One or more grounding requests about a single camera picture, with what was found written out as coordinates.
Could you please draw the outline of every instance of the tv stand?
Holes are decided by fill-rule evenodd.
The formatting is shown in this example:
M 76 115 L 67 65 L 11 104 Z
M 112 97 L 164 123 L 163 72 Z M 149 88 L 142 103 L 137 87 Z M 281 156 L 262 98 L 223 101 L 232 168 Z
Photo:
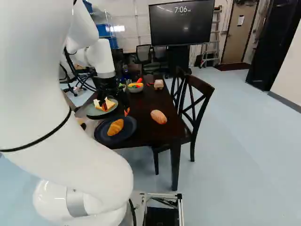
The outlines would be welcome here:
M 167 47 L 167 61 L 170 76 L 175 74 L 176 67 L 181 67 L 186 73 L 191 74 L 189 68 L 190 45 Z

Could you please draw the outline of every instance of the door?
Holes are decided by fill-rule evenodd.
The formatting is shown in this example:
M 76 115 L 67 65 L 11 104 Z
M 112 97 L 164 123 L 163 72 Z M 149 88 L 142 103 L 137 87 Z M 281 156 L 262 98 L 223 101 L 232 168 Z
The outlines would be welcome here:
M 249 42 L 257 2 L 233 3 L 229 32 L 222 55 L 222 64 L 242 62 Z
M 259 38 L 246 82 L 269 91 L 278 75 L 301 17 L 299 0 L 274 0 Z

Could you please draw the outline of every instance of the fruit bowl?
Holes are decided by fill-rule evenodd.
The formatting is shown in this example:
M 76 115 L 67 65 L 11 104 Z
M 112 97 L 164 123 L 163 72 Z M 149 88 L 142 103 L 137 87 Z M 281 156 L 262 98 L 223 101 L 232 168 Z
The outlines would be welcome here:
M 133 86 L 128 86 L 127 89 L 130 93 L 140 93 L 143 90 L 144 86 L 142 85 L 141 87 L 136 87 L 135 85 Z

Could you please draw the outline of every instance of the ladder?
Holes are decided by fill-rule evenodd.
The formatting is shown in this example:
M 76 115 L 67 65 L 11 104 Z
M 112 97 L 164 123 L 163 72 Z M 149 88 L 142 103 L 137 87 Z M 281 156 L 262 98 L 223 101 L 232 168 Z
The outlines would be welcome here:
M 219 52 L 220 52 L 220 21 L 221 21 L 221 12 L 222 12 L 222 6 L 214 7 L 213 11 L 213 21 L 212 26 L 215 27 L 213 31 L 211 31 L 211 34 L 214 34 L 214 40 L 210 40 L 208 43 L 205 43 L 202 45 L 202 64 L 201 66 L 207 67 L 208 61 L 213 61 L 213 66 L 217 65 L 219 63 Z M 210 44 L 214 44 L 213 50 L 208 50 Z

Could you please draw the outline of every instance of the blue bin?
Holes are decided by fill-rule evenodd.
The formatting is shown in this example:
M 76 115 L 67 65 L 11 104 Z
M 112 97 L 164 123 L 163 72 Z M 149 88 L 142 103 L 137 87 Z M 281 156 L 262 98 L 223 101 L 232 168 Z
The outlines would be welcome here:
M 106 38 L 110 42 L 111 48 L 119 48 L 116 37 Z
M 84 2 L 84 4 L 85 4 L 85 6 L 86 6 L 88 12 L 89 12 L 89 13 L 93 13 L 92 4 L 91 4 L 90 2 L 88 2 L 88 1 L 86 1 L 86 0 L 83 0 L 83 2 Z
M 96 25 L 99 33 L 99 37 L 106 37 L 111 36 L 112 32 L 110 32 L 110 25 L 109 24 L 97 24 Z

